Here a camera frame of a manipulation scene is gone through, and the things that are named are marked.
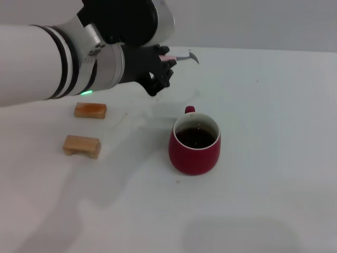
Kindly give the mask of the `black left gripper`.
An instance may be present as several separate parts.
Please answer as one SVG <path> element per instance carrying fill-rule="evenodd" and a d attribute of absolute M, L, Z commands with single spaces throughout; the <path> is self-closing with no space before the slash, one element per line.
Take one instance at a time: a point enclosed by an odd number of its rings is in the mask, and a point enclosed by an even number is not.
<path fill-rule="evenodd" d="M 124 72 L 119 83 L 136 82 L 150 96 L 156 96 L 161 90 L 170 86 L 173 75 L 172 67 L 176 60 L 161 61 L 161 55 L 166 55 L 168 46 L 133 47 L 122 46 L 124 55 Z"/>

